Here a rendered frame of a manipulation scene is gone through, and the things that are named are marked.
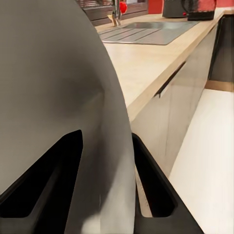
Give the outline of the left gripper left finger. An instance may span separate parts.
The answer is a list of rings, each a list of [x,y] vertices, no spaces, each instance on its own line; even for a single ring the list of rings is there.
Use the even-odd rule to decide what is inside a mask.
[[[0,234],[64,234],[82,149],[64,135],[0,195]]]

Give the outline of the paper coffee filter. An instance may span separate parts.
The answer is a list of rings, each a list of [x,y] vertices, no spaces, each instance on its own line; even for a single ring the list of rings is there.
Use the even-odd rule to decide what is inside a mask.
[[[0,195],[76,130],[64,234],[134,234],[131,126],[98,32],[75,0],[0,0]]]

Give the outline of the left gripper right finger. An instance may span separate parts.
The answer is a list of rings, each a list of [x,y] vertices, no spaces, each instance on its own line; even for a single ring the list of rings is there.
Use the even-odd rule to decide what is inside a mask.
[[[132,133],[137,168],[153,217],[141,214],[137,182],[134,234],[204,234],[141,138]]]

